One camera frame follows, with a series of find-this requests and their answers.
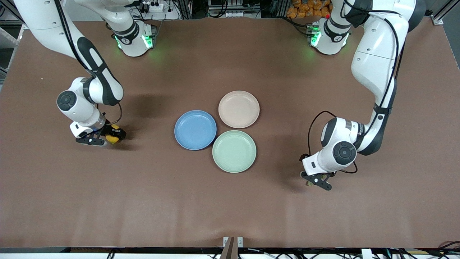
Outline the orange snack bags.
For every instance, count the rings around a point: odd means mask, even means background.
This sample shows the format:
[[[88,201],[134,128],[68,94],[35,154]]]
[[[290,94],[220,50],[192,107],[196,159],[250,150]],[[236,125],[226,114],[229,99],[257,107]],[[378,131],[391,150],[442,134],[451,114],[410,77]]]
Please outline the orange snack bags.
[[[286,17],[290,19],[310,16],[329,18],[333,7],[331,0],[291,0]]]

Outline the blue round plate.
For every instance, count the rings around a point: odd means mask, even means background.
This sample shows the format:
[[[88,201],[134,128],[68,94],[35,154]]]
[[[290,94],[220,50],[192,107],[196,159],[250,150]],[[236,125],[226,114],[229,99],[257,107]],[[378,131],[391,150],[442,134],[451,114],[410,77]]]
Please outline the blue round plate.
[[[216,135],[215,119],[203,110],[190,110],[184,113],[174,127],[174,136],[179,145],[193,151],[210,146]]]

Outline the pale beige round plate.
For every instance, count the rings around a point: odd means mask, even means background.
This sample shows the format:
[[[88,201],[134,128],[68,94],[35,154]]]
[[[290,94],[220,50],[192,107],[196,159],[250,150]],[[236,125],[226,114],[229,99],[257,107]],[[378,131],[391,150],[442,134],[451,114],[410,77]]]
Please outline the pale beige round plate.
[[[231,128],[247,128],[254,124],[260,114],[257,98],[247,91],[232,91],[218,105],[221,120]]]

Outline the pale green round plate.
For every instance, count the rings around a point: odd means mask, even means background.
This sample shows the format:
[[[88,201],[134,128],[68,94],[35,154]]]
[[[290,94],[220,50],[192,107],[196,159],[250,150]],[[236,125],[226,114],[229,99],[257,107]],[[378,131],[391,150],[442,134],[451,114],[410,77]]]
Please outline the pale green round plate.
[[[215,164],[227,173],[242,173],[249,169],[257,156],[253,138],[243,131],[226,131],[212,146]]]

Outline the yellow lemon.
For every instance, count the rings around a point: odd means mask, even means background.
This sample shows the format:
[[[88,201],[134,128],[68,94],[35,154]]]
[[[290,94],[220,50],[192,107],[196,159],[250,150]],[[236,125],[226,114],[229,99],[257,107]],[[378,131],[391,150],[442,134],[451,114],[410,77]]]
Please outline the yellow lemon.
[[[110,125],[110,130],[118,130],[120,127],[117,126],[116,124]],[[110,144],[115,144],[120,141],[120,138],[117,136],[112,135],[112,133],[106,133],[105,134],[105,139],[108,141]]]

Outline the metal bracket with brown post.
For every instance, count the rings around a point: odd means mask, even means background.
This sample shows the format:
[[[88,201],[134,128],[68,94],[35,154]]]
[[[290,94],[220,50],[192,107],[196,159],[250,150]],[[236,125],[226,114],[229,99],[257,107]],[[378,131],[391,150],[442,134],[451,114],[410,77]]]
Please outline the metal bracket with brown post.
[[[243,237],[223,237],[223,245],[220,259],[240,259],[239,249],[243,247]]]

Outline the white power strip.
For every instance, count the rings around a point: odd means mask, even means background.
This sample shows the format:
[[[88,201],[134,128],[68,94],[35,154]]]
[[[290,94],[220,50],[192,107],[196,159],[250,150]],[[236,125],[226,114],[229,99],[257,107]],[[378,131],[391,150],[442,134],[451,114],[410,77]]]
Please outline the white power strip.
[[[210,5],[206,17],[211,18],[258,18],[260,16],[260,5]]]
[[[142,0],[139,2],[139,10],[141,13],[162,13],[164,11],[164,3],[158,0]]]

